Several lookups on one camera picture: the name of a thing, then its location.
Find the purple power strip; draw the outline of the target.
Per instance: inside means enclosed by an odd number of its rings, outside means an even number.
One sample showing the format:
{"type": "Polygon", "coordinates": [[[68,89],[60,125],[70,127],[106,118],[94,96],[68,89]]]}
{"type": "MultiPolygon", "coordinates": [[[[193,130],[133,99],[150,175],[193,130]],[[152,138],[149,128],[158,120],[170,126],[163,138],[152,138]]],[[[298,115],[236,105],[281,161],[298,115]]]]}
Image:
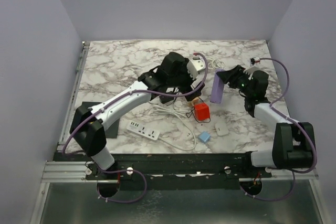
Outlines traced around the purple power strip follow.
{"type": "Polygon", "coordinates": [[[221,71],[224,71],[224,65],[220,63],[219,66],[215,67],[214,79],[210,96],[210,102],[215,104],[221,104],[224,93],[224,83],[217,75],[217,73],[221,71]]]}

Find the white power strip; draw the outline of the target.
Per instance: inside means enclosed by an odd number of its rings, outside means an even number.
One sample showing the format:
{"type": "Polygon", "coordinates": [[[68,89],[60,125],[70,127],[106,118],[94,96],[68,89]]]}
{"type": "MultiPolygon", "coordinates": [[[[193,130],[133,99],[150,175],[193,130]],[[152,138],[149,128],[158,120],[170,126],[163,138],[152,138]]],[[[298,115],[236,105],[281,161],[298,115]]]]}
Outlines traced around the white power strip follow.
{"type": "Polygon", "coordinates": [[[175,116],[177,119],[179,119],[182,124],[188,129],[188,131],[191,133],[191,136],[193,137],[193,146],[191,148],[181,148],[179,146],[174,145],[173,143],[170,143],[167,140],[164,140],[163,138],[160,137],[160,131],[158,130],[154,130],[151,128],[148,128],[147,126],[135,122],[135,121],[130,121],[127,125],[127,130],[131,133],[134,133],[138,136],[141,137],[145,137],[148,140],[151,141],[162,141],[165,144],[178,149],[180,151],[185,151],[185,152],[189,152],[192,151],[196,148],[196,144],[197,144],[197,140],[196,140],[196,135],[194,133],[194,131],[187,125],[187,123],[182,119],[182,118],[186,118],[187,117],[187,112],[191,112],[191,110],[187,111],[187,110],[174,110],[174,109],[167,109],[164,108],[158,104],[154,104],[154,112],[156,112],[157,114],[167,114],[167,115],[172,115],[175,116]]]}

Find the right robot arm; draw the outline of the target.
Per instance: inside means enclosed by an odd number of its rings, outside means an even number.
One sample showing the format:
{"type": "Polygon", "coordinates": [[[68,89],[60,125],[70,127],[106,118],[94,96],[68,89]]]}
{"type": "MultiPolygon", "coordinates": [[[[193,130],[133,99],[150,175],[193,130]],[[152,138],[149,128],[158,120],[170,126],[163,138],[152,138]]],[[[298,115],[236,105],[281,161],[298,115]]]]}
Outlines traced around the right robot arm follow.
{"type": "Polygon", "coordinates": [[[215,76],[223,84],[240,91],[246,112],[265,123],[274,133],[272,149],[251,152],[250,159],[241,164],[246,177],[254,177],[261,167],[296,173],[313,170],[317,162],[313,126],[287,117],[271,105],[266,97],[268,73],[255,70],[248,74],[245,68],[237,65],[231,70],[220,70],[215,76]]]}

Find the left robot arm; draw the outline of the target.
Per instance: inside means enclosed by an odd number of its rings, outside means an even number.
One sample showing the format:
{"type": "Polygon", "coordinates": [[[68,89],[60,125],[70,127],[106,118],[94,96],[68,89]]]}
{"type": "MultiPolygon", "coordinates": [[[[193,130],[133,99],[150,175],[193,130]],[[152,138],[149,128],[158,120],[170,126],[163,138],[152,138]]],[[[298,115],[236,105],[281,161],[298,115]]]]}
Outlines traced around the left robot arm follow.
{"type": "Polygon", "coordinates": [[[190,60],[177,52],[168,53],[162,63],[142,73],[137,80],[108,101],[92,107],[79,106],[70,127],[69,140],[75,140],[84,153],[98,165],[104,179],[115,175],[115,159],[107,149],[106,130],[120,117],[158,96],[172,97],[169,88],[177,88],[178,97],[191,101],[201,93],[208,73],[208,62],[201,53],[198,60],[190,60]],[[201,82],[192,84],[203,73],[201,82]]]}

